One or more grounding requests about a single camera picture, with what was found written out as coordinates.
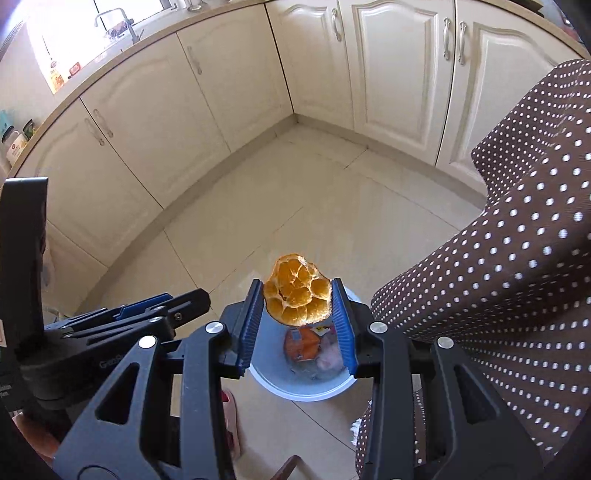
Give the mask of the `cream lower kitchen cabinets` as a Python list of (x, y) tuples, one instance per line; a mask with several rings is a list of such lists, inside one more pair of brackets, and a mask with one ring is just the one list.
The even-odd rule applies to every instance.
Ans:
[(476, 192), (472, 148), (544, 74), (589, 57), (510, 1), (242, 1), (102, 64), (11, 169), (45, 177), (42, 300), (71, 314), (117, 260), (293, 120)]

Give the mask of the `brown polka dot tablecloth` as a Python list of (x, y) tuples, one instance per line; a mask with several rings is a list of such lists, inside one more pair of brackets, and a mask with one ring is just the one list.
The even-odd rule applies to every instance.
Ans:
[(590, 475), (590, 64), (552, 69), (472, 150), (483, 211), (374, 294), (378, 321), (447, 336), (536, 445), (546, 479)]

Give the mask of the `pink slipper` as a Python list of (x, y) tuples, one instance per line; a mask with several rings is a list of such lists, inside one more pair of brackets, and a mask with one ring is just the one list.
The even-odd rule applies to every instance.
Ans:
[(233, 460), (238, 460), (242, 456), (242, 446), (240, 446), (238, 408), (235, 405), (235, 397), (229, 390), (222, 390), (221, 401), (230, 456)]

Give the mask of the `chrome sink faucet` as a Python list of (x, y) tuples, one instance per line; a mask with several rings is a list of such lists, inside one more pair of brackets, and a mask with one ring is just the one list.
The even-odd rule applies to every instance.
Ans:
[(121, 20), (114, 26), (108, 28), (106, 30), (107, 34), (110, 37), (119, 38), (124, 33), (128, 33), (132, 43), (138, 43), (141, 40), (143, 32), (135, 31), (132, 20), (127, 16), (125, 10), (121, 7), (115, 7), (98, 13), (94, 19), (95, 26), (98, 27), (106, 16), (109, 16), (114, 13), (118, 13), (121, 16)]

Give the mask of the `jar on left counter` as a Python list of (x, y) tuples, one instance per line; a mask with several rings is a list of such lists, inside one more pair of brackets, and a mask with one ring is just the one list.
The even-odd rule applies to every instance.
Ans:
[(6, 150), (6, 159), (10, 166), (13, 166), (25, 149), (28, 140), (23, 133), (10, 126), (3, 134), (2, 143)]

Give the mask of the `orange peel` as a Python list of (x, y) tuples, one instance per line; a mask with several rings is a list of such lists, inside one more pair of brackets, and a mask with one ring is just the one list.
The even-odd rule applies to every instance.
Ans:
[(266, 312), (288, 327), (315, 325), (332, 313), (332, 282), (303, 255), (283, 255), (263, 284)]

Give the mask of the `light blue trash bin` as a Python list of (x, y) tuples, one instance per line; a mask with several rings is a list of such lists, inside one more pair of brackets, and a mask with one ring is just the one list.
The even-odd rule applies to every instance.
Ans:
[(328, 400), (356, 383), (331, 318), (288, 327), (263, 312), (249, 372), (270, 393), (295, 402)]

